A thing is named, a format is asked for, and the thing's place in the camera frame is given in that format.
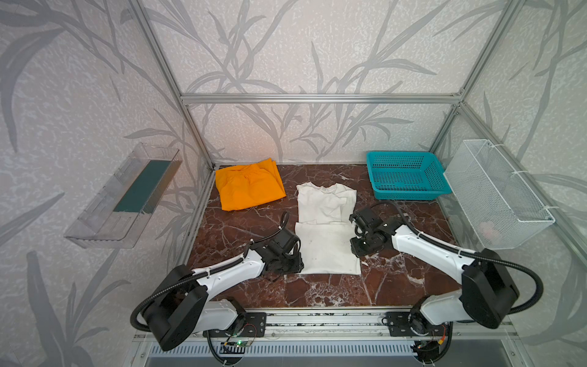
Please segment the orange drawstring shorts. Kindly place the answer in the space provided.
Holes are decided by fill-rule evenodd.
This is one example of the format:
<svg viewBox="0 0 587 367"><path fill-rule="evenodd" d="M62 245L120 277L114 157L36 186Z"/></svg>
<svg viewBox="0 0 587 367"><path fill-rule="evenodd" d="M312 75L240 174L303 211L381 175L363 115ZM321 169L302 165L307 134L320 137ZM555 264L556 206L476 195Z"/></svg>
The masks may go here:
<svg viewBox="0 0 587 367"><path fill-rule="evenodd" d="M218 170L216 189L224 211L248 209L287 196L277 164L270 158Z"/></svg>

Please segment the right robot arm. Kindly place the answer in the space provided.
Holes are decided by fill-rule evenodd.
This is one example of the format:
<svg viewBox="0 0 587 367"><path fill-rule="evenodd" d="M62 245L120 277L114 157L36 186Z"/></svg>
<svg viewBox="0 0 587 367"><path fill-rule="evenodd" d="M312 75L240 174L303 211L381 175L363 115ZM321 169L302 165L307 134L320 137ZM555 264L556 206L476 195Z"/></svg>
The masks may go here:
<svg viewBox="0 0 587 367"><path fill-rule="evenodd" d="M418 232L403 220L381 219L371 208L349 216L356 236L352 253L360 258L384 249L403 252L448 275L460 285L457 291L427 296L411 309L408 324L417 335L433 326L472 321L496 329L519 298L519 290L494 252L471 252Z"/></svg>

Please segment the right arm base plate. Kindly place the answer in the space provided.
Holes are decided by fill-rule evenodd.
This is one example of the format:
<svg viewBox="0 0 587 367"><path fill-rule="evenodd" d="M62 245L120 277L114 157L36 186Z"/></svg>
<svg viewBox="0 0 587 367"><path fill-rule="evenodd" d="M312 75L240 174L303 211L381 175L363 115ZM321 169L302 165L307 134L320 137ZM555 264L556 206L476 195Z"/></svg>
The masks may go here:
<svg viewBox="0 0 587 367"><path fill-rule="evenodd" d="M382 324L388 327L390 336L438 339L446 335L444 326L432 325L419 312L387 312L382 318Z"/></svg>

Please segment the white garment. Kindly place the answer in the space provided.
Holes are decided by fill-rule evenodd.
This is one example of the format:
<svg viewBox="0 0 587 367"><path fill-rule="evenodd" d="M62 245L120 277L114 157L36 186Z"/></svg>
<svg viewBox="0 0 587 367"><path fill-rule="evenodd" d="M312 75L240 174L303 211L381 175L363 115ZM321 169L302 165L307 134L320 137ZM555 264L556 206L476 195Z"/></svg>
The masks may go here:
<svg viewBox="0 0 587 367"><path fill-rule="evenodd" d="M359 258L351 251L355 236L349 221L357 191L335 183L318 187L308 182L297 186L298 221L303 275L360 275Z"/></svg>

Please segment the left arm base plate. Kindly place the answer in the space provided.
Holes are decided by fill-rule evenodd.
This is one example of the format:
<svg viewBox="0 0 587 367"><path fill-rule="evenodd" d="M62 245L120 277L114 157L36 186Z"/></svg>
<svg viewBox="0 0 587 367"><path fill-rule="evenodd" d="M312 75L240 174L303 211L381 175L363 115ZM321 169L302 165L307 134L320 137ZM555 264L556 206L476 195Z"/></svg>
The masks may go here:
<svg viewBox="0 0 587 367"><path fill-rule="evenodd" d="M236 321L227 330L210 330L212 338L227 337L263 337L267 327L268 315L263 312L250 312L238 316Z"/></svg>

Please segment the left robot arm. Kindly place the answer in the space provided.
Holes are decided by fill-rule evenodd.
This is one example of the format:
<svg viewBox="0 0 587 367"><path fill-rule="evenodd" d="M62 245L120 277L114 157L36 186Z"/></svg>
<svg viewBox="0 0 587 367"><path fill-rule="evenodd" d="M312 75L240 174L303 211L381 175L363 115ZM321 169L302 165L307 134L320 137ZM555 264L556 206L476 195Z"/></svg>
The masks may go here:
<svg viewBox="0 0 587 367"><path fill-rule="evenodd" d="M237 301L214 301L217 295L268 272L289 275L303 268L300 238L281 228L226 261L201 269L175 267L133 310L130 322L136 330L151 333L163 351L178 347L194 332L238 331L246 312Z"/></svg>

